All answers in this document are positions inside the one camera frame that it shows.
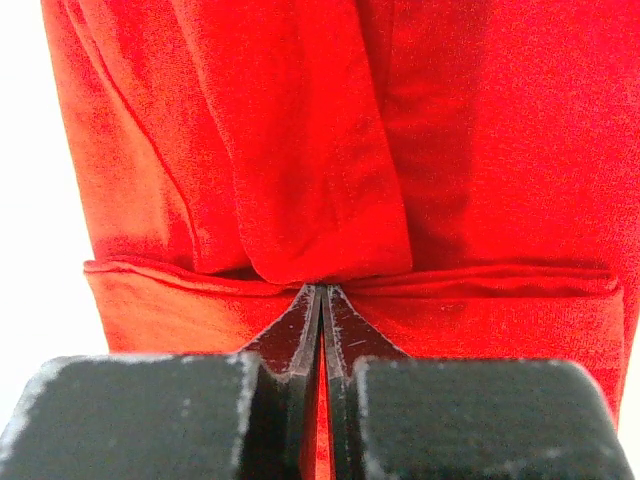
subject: red garment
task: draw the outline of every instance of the red garment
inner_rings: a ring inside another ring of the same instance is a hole
[[[339,282],[416,356],[578,361],[617,418],[639,2],[43,8],[113,351],[234,350]]]

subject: red cloth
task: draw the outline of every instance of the red cloth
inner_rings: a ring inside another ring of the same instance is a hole
[[[113,351],[230,351],[338,282],[416,356],[579,361],[617,418],[640,3],[43,11]]]

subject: red shirt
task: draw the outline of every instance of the red shirt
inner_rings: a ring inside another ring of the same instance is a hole
[[[42,3],[112,351],[229,352],[335,282],[415,356],[580,362],[617,419],[640,3]]]

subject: white surface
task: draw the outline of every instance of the white surface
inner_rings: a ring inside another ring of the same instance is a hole
[[[36,1],[0,16],[0,427],[45,361],[106,353],[82,275],[92,258]],[[620,438],[640,478],[640,348]]]

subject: velvet fabric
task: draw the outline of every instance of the velvet fabric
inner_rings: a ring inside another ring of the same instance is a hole
[[[340,283],[415,356],[577,361],[617,421],[640,3],[42,5],[112,351],[229,352]]]

